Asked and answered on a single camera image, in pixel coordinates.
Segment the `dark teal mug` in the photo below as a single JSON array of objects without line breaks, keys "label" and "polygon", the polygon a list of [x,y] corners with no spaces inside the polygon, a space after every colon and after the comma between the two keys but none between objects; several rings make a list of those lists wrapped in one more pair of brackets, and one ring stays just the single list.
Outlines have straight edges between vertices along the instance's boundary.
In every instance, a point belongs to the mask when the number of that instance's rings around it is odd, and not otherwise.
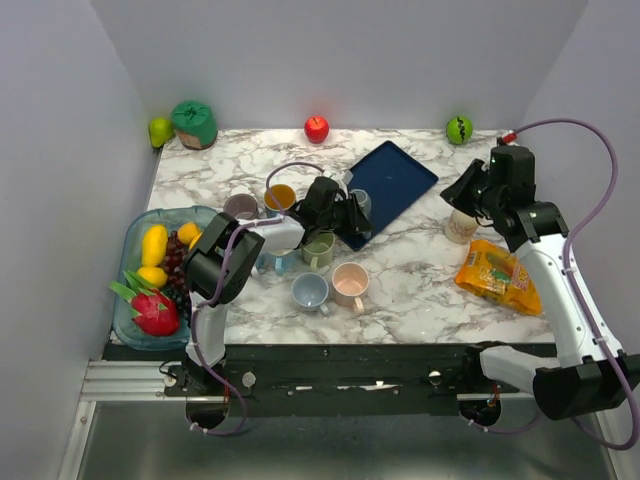
[{"label": "dark teal mug", "polygon": [[372,202],[368,193],[363,189],[353,189],[350,191],[357,201],[357,204],[366,217],[370,216]]}]

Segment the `pink ceramic mug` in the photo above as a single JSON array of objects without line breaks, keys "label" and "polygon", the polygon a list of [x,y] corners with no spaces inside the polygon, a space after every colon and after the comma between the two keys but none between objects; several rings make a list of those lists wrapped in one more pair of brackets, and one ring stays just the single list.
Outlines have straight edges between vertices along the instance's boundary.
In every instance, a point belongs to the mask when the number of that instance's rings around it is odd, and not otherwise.
[{"label": "pink ceramic mug", "polygon": [[360,264],[347,262],[337,266],[331,276],[334,301],[357,314],[362,314],[364,297],[369,287],[369,275]]}]

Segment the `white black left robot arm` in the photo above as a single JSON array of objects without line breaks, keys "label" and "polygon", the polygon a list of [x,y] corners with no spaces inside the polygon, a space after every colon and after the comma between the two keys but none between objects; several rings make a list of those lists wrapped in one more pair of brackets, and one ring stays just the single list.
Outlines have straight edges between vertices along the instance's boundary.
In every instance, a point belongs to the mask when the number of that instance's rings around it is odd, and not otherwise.
[{"label": "white black left robot arm", "polygon": [[194,364],[187,382],[201,395],[221,385],[217,364],[225,356],[228,305],[245,287],[261,254],[296,250],[324,232],[356,235],[373,229],[356,196],[324,175],[316,177],[306,196],[290,208],[279,200],[274,203],[279,212],[266,219],[216,215],[182,264],[193,310],[186,352]]}]

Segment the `light green mug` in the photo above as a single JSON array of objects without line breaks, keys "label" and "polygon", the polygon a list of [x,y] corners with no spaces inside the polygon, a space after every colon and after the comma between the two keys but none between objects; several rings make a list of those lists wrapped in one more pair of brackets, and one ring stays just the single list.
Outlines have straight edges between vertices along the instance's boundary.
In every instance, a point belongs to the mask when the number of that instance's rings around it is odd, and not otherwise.
[{"label": "light green mug", "polygon": [[331,264],[335,241],[336,237],[332,232],[324,232],[301,247],[303,261],[312,271],[317,271]]}]

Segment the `blue butterfly mug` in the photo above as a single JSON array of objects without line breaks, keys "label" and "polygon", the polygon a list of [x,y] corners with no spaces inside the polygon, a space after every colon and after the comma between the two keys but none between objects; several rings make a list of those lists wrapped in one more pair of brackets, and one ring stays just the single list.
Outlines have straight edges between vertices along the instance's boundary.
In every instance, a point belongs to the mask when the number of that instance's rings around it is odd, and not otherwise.
[{"label": "blue butterfly mug", "polygon": [[286,184],[275,184],[268,188],[263,196],[265,212],[268,218],[276,217],[281,211],[289,210],[297,201],[296,193]]}]

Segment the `purple ceramic mug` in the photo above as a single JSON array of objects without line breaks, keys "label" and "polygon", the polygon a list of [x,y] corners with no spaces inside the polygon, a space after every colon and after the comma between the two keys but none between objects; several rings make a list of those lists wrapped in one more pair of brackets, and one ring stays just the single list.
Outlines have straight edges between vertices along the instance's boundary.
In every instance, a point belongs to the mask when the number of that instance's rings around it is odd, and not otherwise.
[{"label": "purple ceramic mug", "polygon": [[223,211],[239,220],[254,220],[259,217],[259,207],[256,199],[246,193],[230,196],[223,206]]}]

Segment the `grey mug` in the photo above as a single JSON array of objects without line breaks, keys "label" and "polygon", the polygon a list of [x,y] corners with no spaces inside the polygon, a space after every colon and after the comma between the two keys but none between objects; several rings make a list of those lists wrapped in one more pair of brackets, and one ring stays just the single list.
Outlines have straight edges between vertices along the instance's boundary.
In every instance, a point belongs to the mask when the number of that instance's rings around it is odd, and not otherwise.
[{"label": "grey mug", "polygon": [[327,300],[330,287],[321,275],[313,272],[299,275],[292,283],[291,293],[294,302],[303,311],[329,314]]}]

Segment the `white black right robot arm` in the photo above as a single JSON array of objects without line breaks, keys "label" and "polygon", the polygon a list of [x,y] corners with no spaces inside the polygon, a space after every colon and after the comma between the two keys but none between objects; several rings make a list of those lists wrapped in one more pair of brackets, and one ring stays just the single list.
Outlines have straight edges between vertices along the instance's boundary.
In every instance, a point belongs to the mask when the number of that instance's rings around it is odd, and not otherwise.
[{"label": "white black right robot arm", "polygon": [[441,196],[455,209],[490,221],[526,269],[551,323],[557,355],[526,354],[500,342],[469,348],[460,379],[480,392],[494,381],[534,397],[551,420],[621,405],[621,382],[639,383],[639,357],[628,355],[606,326],[566,242],[569,229],[551,202],[535,198],[535,157],[500,145],[474,160]]}]

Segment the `light blue faceted mug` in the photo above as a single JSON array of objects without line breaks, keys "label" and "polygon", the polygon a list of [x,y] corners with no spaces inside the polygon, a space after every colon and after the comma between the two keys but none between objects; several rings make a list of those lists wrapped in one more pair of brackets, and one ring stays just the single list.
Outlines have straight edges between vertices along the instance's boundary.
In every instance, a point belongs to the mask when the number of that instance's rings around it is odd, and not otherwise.
[{"label": "light blue faceted mug", "polygon": [[281,249],[262,253],[256,263],[256,267],[262,270],[273,270],[282,276],[292,270],[298,261],[298,251],[293,249]]}]

